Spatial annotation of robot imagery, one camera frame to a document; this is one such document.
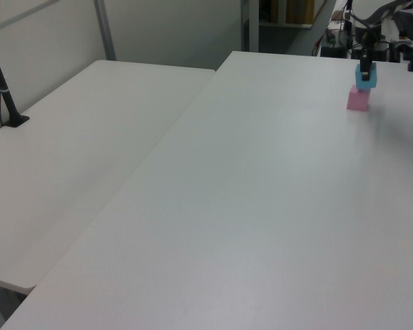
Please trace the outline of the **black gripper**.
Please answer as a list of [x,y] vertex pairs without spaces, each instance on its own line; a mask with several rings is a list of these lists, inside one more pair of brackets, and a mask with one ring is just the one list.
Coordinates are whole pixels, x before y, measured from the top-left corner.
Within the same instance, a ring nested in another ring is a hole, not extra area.
[[372,64],[372,57],[374,51],[374,44],[376,43],[376,36],[374,33],[366,31],[362,34],[359,43],[361,44],[361,58],[360,58],[360,73],[362,81],[370,80],[370,65]]

